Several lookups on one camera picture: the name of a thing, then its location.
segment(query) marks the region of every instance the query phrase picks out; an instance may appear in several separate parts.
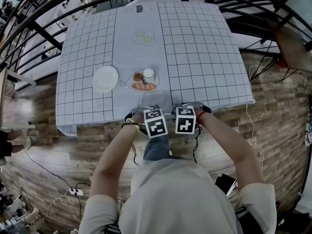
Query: wooden floor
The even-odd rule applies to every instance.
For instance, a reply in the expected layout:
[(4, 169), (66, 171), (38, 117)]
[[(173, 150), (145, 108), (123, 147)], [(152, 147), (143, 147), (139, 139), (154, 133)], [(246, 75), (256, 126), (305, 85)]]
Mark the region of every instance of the wooden floor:
[[(243, 58), (246, 67), (258, 64), (261, 59), (252, 55), (243, 55)], [(252, 91), (256, 103), (248, 106), (248, 113), (255, 126), (255, 142), (264, 151), (263, 173), (266, 181), (274, 184), (276, 200), (281, 202), (281, 208), (291, 207), (296, 200), (307, 161), (304, 146), (308, 115), (305, 87), (299, 72), (281, 81), (285, 71), (274, 67), (253, 80)], [(305, 74), (304, 78), (306, 85), (312, 87), (312, 78)], [(74, 187), (78, 182), (90, 183), (97, 161), (119, 131), (121, 122), (80, 127), (78, 137), (64, 136), (57, 130), (55, 122), (56, 80), (56, 76), (46, 78), (37, 87), (27, 87), (14, 93), (13, 100), (6, 99), (4, 120), (35, 123), (37, 129), (29, 132), (33, 140), (33, 147), (28, 152), (30, 157)], [(12, 90), (11, 83), (8, 83), (7, 90)], [(241, 133), (251, 144), (253, 126), (245, 111), (246, 105), (242, 105), (219, 110), (215, 115)], [(169, 136), (174, 154), (192, 157), (194, 136), (175, 135), (173, 124), (169, 127)], [(14, 143), (22, 143), (23, 140), (24, 137), (21, 137)], [(147, 140), (147, 137), (139, 136), (135, 142), (138, 163), (142, 160)], [(255, 146), (253, 148), (261, 162), (260, 149)], [(124, 200), (130, 195), (131, 177), (137, 169), (133, 158), (134, 154), (130, 152), (120, 179), (119, 196)], [(232, 161), (206, 131), (202, 131), (199, 137), (196, 158), (213, 179), (222, 173), (235, 177)], [(0, 176), (14, 195), (19, 195), (23, 187), (32, 207), (40, 209), (43, 215), (46, 215), (52, 200), (68, 190), (65, 182), (34, 164), (24, 151), (7, 158)], [(79, 188), (85, 191), (85, 196), (81, 198), (84, 208), (89, 186), (79, 185)], [(79, 227), (78, 200), (71, 195), (64, 198), (68, 205), (56, 201), (50, 208), (43, 233), (49, 234), (56, 229), (69, 233), (73, 228)], [(236, 205), (237, 196), (232, 202)]]

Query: white t-shirt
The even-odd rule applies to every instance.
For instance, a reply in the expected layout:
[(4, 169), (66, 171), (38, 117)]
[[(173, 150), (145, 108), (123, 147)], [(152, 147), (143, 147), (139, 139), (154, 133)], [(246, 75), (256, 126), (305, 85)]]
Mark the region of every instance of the white t-shirt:
[[(273, 185), (251, 184), (238, 196), (263, 233), (274, 234)], [(102, 234), (107, 225), (117, 222), (122, 234), (237, 233), (230, 201), (209, 174), (189, 160), (144, 161), (133, 176), (131, 196), (120, 214), (109, 196), (89, 198), (79, 234)]]

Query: power strip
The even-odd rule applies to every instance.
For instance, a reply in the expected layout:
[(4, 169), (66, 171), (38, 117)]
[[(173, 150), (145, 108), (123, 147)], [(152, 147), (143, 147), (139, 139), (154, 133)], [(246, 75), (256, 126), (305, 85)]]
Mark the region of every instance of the power strip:
[(77, 196), (83, 196), (83, 190), (82, 189), (74, 189), (69, 188), (70, 194), (77, 195)]

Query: black and white marker cube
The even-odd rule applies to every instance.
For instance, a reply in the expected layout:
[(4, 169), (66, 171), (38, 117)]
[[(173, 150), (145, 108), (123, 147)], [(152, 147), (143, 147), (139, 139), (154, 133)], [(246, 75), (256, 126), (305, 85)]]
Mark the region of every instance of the black and white marker cube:
[(144, 123), (149, 138), (168, 134), (165, 117), (160, 108), (152, 111), (149, 109), (144, 110)]
[(193, 106), (177, 107), (175, 133), (192, 135), (195, 132), (196, 114)]

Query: plate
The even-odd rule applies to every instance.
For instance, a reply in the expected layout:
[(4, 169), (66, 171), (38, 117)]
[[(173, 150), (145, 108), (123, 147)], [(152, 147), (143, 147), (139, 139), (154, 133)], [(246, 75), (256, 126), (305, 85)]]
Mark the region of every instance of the plate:
[(115, 88), (118, 82), (118, 71), (112, 66), (99, 68), (93, 75), (92, 84), (99, 93), (107, 93)]

